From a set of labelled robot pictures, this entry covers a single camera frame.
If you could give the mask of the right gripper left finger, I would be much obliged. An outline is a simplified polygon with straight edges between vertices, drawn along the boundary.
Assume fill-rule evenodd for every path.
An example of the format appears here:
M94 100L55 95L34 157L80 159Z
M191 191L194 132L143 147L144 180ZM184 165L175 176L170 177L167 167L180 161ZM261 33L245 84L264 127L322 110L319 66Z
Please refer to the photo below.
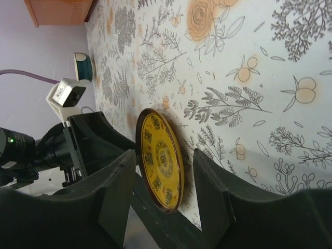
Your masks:
M122 248L135 151L52 195L1 189L1 248Z

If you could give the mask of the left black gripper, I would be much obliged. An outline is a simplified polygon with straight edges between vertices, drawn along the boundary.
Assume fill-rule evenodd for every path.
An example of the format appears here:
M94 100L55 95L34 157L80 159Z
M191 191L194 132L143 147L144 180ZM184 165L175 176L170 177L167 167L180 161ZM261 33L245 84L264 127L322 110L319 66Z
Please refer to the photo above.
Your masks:
M68 117L67 142L64 126L52 127L36 141L33 167L38 171L59 167L64 187L70 186L108 166L135 143L116 131L103 112Z

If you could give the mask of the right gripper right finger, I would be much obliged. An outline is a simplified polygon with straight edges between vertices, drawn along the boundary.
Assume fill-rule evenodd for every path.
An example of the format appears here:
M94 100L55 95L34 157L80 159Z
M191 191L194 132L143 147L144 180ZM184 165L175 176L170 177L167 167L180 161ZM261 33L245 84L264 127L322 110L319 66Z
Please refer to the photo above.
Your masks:
M204 248L331 248L331 191L284 197L193 154Z

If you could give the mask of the yellow brown patterned plate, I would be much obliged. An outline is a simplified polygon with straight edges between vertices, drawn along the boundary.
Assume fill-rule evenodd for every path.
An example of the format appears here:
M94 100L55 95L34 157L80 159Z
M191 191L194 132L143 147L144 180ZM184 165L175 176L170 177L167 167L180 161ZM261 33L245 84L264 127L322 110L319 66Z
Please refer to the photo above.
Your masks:
M164 213L174 213L184 194L181 149L167 120L152 108L144 109L135 131L136 154L142 179L153 203Z

